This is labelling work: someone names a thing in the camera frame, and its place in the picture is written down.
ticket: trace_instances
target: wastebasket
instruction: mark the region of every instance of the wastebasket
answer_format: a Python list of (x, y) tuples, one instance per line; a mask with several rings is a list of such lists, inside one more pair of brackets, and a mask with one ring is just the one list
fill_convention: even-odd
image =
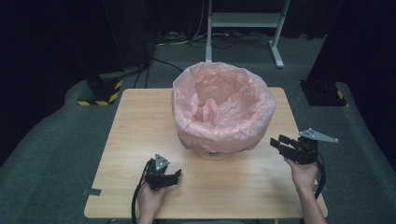
[(253, 149), (276, 100), (261, 77), (227, 63), (198, 63), (174, 81), (172, 111), (184, 148), (208, 160)]

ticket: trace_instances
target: wire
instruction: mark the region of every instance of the wire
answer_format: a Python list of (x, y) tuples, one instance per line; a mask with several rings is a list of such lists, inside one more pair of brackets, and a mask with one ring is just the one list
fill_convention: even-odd
[(143, 173), (140, 176), (140, 180), (139, 180), (139, 184), (137, 184), (136, 189), (134, 190), (134, 197), (132, 198), (132, 206), (131, 206), (131, 214), (132, 214), (132, 222), (134, 224), (137, 224), (136, 221), (136, 200), (137, 200), (137, 195), (139, 194), (139, 190), (142, 188), (142, 186), (146, 183), (143, 182), (143, 178), (145, 177), (145, 173), (147, 171), (147, 169), (149, 168), (149, 165), (152, 163), (152, 160), (149, 160), (146, 163), (145, 168), (143, 169)]
[(145, 89), (148, 87), (148, 80), (149, 80), (149, 67), (146, 70), (146, 81), (145, 81)]
[(133, 75), (136, 75), (136, 74), (140, 73), (144, 69), (145, 69), (144, 67), (143, 68), (139, 68), (138, 70), (131, 71), (131, 72), (128, 72), (128, 73), (124, 73), (124, 74), (122, 74), (120, 76), (116, 76), (116, 77), (103, 77), (102, 80), (103, 81), (111, 81), (111, 80), (114, 80), (114, 79), (130, 77), (130, 76), (133, 76)]
[(212, 46), (213, 46), (214, 48), (216, 48), (216, 49), (230, 49), (230, 48), (232, 48), (232, 47), (236, 44), (236, 41), (237, 41), (237, 37), (236, 37), (234, 34), (232, 34), (232, 37), (233, 37), (233, 43), (232, 43), (230, 46), (228, 46), (228, 47), (222, 48), (222, 47), (216, 46), (216, 45), (213, 44), (213, 43), (212, 43)]
[(192, 37), (192, 39), (194, 39), (198, 35), (199, 31), (201, 30), (203, 19), (204, 19), (204, 0), (202, 0), (201, 20), (199, 22), (199, 27), (198, 27), (197, 33), (195, 33), (195, 35)]
[(106, 224), (110, 224), (111, 222), (114, 222), (114, 221), (116, 221), (116, 219), (115, 219), (115, 218), (111, 218), (111, 219), (109, 219), (109, 220), (106, 222)]
[(145, 68), (146, 68), (146, 67), (142, 68), (142, 69), (139, 71), (139, 74), (137, 75), (136, 79), (134, 80), (134, 88), (136, 87), (136, 82), (137, 82), (137, 80), (139, 79), (140, 74), (142, 74), (142, 72), (143, 72), (143, 70), (145, 70)]
[(181, 70), (179, 67), (175, 66), (174, 64), (167, 63), (167, 62), (164, 62), (164, 61), (155, 59), (155, 58), (152, 58), (152, 60), (157, 61), (157, 62), (159, 62), (159, 63), (166, 63), (166, 64), (168, 64), (168, 65), (171, 65), (171, 66), (175, 67), (178, 71), (183, 72), (183, 70)]

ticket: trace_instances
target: hand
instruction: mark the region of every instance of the hand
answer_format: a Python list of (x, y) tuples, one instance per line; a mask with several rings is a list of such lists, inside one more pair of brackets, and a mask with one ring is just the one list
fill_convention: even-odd
[(155, 214), (160, 210), (163, 204), (163, 196), (166, 188), (158, 191), (152, 190), (149, 184), (143, 184), (137, 195), (137, 202), (140, 209), (139, 224), (152, 223)]
[(301, 165), (285, 158), (285, 161), (291, 168), (291, 176), (297, 191), (313, 192), (315, 180), (318, 175), (318, 164), (313, 162), (307, 165)]

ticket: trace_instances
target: black cable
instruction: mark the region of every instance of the black cable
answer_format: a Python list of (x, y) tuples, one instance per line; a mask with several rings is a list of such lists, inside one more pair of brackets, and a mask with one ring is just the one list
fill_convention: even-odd
[(166, 64), (168, 64), (168, 65), (171, 65), (171, 66), (175, 67), (175, 68), (176, 68), (178, 71), (180, 71), (180, 72), (183, 72), (183, 70), (181, 70), (180, 68), (178, 68), (178, 67), (177, 67), (177, 66), (175, 66), (174, 64), (167, 63), (167, 62), (164, 62), (164, 61), (161, 61), (161, 60), (155, 59), (155, 58), (152, 58), (152, 60), (154, 60), (154, 61), (157, 61), (157, 62), (159, 62), (159, 63), (166, 63)]
[(142, 176), (140, 177), (139, 184), (137, 184), (136, 189), (134, 190), (134, 197), (132, 198), (132, 206), (131, 206), (131, 213), (132, 213), (132, 222), (134, 224), (137, 224), (136, 220), (136, 201), (137, 201), (137, 195), (139, 194), (139, 190), (142, 188), (142, 186), (146, 183), (143, 182), (143, 178), (145, 177), (146, 171), (149, 168), (149, 164), (152, 162), (152, 160), (149, 160), (146, 163), (145, 169), (143, 169)]
[(146, 70), (146, 81), (145, 81), (145, 89), (148, 87), (148, 80), (149, 80), (149, 67)]
[(109, 219), (109, 220), (106, 222), (106, 224), (110, 224), (110, 223), (113, 222), (113, 221), (116, 221), (116, 219), (115, 219), (115, 218), (111, 218), (111, 219)]
[(320, 163), (320, 161), (318, 160), (318, 158), (316, 158), (315, 161), (317, 162), (318, 168), (319, 168), (319, 171), (320, 171), (320, 180), (319, 180), (319, 183), (318, 183), (318, 188), (317, 188), (317, 190), (315, 191), (315, 198), (317, 199), (318, 196), (319, 196), (319, 194), (322, 192), (322, 190), (323, 190), (323, 188), (324, 188), (324, 185), (325, 185), (325, 183), (326, 183), (326, 173), (325, 173), (325, 171), (324, 171), (324, 162), (323, 162), (323, 163)]
[(219, 46), (216, 46), (216, 45), (213, 44), (213, 42), (212, 42), (213, 48), (216, 48), (216, 49), (230, 49), (230, 48), (232, 48), (232, 47), (236, 44), (236, 41), (237, 41), (237, 37), (236, 37), (235, 35), (232, 35), (232, 37), (233, 37), (233, 43), (232, 43), (230, 46), (225, 47), (225, 48), (221, 48), (221, 47), (219, 47)]
[(140, 75), (142, 74), (143, 70), (145, 70), (145, 68), (146, 68), (146, 66), (143, 67), (143, 68), (139, 71), (139, 74), (137, 74), (137, 77), (136, 77), (136, 79), (134, 80), (134, 88), (136, 87), (136, 82), (137, 82), (137, 80), (139, 79)]
[(103, 81), (111, 81), (111, 80), (120, 79), (120, 78), (123, 78), (123, 77), (130, 77), (130, 76), (138, 74), (139, 72), (142, 72), (142, 70), (144, 70), (144, 69), (145, 68), (143, 67), (143, 68), (140, 68), (138, 70), (131, 71), (131, 72), (128, 72), (128, 73), (124, 73), (124, 74), (122, 74), (120, 76), (116, 76), (116, 77), (103, 77), (102, 80)]

